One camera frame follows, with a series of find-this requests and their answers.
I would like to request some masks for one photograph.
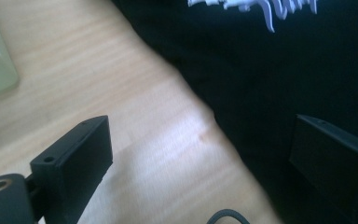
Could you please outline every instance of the black t-shirt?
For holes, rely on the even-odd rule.
[[[285,223],[346,223],[288,162],[296,114],[358,136],[358,0],[113,0],[185,78]]]

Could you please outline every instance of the black cable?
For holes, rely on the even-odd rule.
[[[223,209],[221,211],[216,212],[207,222],[207,224],[214,224],[217,220],[222,217],[234,217],[237,219],[241,224],[250,224],[245,217],[243,217],[240,213],[231,210],[231,209]]]

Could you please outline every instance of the wooden table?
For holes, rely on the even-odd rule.
[[[213,113],[109,0],[0,0],[0,29],[21,79],[0,94],[0,175],[29,175],[108,115],[114,164],[79,223],[206,223],[223,208],[280,223]]]

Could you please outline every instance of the white print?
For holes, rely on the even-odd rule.
[[[317,0],[188,0],[188,6],[191,7],[197,3],[205,2],[207,6],[219,5],[223,3],[223,8],[238,7],[241,12],[251,10],[251,6],[260,5],[264,12],[264,19],[267,28],[275,33],[272,25],[272,9],[271,3],[274,6],[275,14],[281,20],[286,19],[287,12],[295,13],[297,9],[301,9],[303,5],[310,5],[312,13],[317,13],[316,1]]]

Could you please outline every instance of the wood grain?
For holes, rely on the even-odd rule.
[[[213,113],[110,1],[0,0],[0,29],[21,79],[0,94],[0,175],[29,175],[78,122],[108,115],[114,164],[79,223],[206,223],[224,208],[280,223]]]

